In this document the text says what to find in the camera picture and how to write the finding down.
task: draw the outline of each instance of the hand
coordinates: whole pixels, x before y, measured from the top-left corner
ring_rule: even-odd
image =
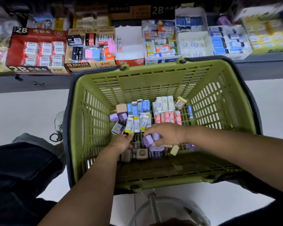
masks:
[[[148,128],[144,132],[144,136],[149,134],[157,133],[162,136],[162,138],[154,141],[156,146],[161,145],[178,145],[185,143],[186,133],[188,132],[188,127],[184,125],[178,125],[174,123],[161,123],[153,124],[151,128]]]
[[[133,139],[134,134],[125,135],[117,134],[107,145],[109,148],[113,148],[114,151],[117,151],[119,154],[122,154],[125,150],[133,149],[133,145],[130,144]]]

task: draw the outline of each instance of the gray shelf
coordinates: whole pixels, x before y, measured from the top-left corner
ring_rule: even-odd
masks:
[[[283,78],[283,53],[250,55],[237,61],[245,81]],[[0,75],[0,93],[68,89],[72,75]]]

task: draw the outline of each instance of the person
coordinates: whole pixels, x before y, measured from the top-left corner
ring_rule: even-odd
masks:
[[[180,126],[173,123],[155,124],[147,129],[144,135],[153,133],[162,136],[161,139],[154,142],[155,145],[191,143],[208,153],[238,165],[253,175],[247,176],[249,181],[244,180],[244,186],[251,187],[249,189],[255,192],[256,189],[261,190],[260,193],[275,198],[275,201],[268,206],[229,220],[222,226],[283,224],[282,139],[210,129],[205,126]],[[0,151],[9,149],[6,150],[6,153],[17,159],[19,157],[13,155],[12,152],[17,151],[19,147],[25,149],[26,153],[30,150],[30,156],[32,152],[39,151],[37,159],[31,160],[33,157],[24,156],[21,163],[28,160],[28,164],[33,164],[42,160],[43,167],[39,166],[38,172],[25,170],[24,173],[20,172],[21,176],[18,176],[17,173],[23,169],[23,166],[19,169],[16,167],[15,158],[6,158],[7,163],[12,162],[11,168],[15,171],[11,172],[12,170],[9,169],[10,177],[0,178],[0,225],[109,225],[117,158],[128,148],[133,148],[132,139],[132,134],[116,135],[98,154],[79,182],[58,203],[47,202],[36,197],[45,189],[44,184],[48,185],[55,176],[61,173],[63,168],[61,152],[46,152],[46,148],[42,149],[32,142],[26,146],[1,146]],[[41,153],[44,154],[44,152],[51,153],[51,155],[41,157]],[[4,170],[5,165],[2,165],[0,169]],[[19,179],[12,180],[19,177],[22,179],[20,183],[18,183]],[[38,179],[41,180],[42,185],[38,185]],[[193,225],[193,223],[170,219],[155,225]]]

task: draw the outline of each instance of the green plastic basket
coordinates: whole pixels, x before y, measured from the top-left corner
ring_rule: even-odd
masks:
[[[194,118],[181,110],[183,125],[205,125],[261,134],[257,105],[234,63],[223,56],[80,72],[72,81],[64,114],[63,138],[70,187],[82,178],[98,153],[109,143],[114,123],[109,110],[139,98],[154,101],[173,95],[188,100]],[[144,148],[142,134],[133,145]],[[119,163],[115,189],[132,193],[195,182],[217,182],[242,169],[202,151],[180,146],[177,156]]]

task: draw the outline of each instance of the white tile floor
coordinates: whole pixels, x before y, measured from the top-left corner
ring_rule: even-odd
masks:
[[[265,135],[283,138],[283,79],[248,81],[258,104]],[[27,132],[49,141],[54,130],[55,115],[64,110],[68,90],[48,90],[0,94],[0,145],[10,143]],[[67,172],[58,176],[40,195],[47,200],[59,201],[69,190]],[[194,200],[211,220],[218,225],[234,216],[265,206],[272,201],[261,194],[253,194],[240,186],[220,182],[196,183],[156,189],[158,196],[175,196]],[[111,223],[123,226],[144,201],[143,194],[119,195],[113,199]],[[163,218],[178,216],[178,210],[163,211]],[[136,225],[152,223],[149,209],[139,217]]]

